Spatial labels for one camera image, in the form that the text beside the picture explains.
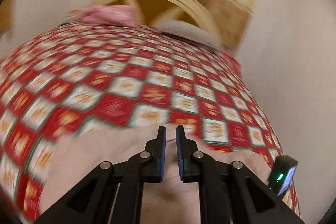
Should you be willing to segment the grey striped pillow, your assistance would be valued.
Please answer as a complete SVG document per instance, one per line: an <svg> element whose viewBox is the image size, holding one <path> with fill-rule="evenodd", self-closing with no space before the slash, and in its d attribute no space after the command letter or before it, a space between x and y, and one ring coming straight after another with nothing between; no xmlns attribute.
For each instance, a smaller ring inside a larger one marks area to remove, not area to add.
<svg viewBox="0 0 336 224"><path fill-rule="evenodd" d="M205 30L184 21L166 20L155 24L154 27L161 32L189 39L218 51L223 49L219 39L216 39Z"/></svg>

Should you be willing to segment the red checkered bear bedspread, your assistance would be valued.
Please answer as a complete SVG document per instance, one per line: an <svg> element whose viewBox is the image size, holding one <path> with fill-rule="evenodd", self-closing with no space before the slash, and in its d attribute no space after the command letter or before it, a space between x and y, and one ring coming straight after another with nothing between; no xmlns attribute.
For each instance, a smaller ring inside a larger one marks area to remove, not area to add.
<svg viewBox="0 0 336 224"><path fill-rule="evenodd" d="M5 223L42 212L58 140L178 123L219 156L252 151L272 165L278 139L224 52L150 27L71 23L1 59L1 197Z"/></svg>

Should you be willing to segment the pink floral blanket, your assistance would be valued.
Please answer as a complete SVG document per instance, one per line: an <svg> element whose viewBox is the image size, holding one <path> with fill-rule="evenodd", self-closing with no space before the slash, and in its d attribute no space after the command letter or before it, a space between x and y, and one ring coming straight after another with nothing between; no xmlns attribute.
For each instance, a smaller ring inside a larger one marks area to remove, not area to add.
<svg viewBox="0 0 336 224"><path fill-rule="evenodd" d="M66 17L66 23L70 22L122 27L139 25L137 10L129 5L90 6L72 10Z"/></svg>

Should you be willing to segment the cream wooden headboard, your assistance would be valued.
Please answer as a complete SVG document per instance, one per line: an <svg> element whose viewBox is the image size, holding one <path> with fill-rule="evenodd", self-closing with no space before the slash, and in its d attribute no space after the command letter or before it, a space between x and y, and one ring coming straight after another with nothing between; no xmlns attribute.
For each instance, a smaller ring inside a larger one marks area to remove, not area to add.
<svg viewBox="0 0 336 224"><path fill-rule="evenodd" d="M92 0L92 6L124 4L137 10L140 24L155 26L167 20L183 19L222 41L221 32L210 12L197 0Z"/></svg>

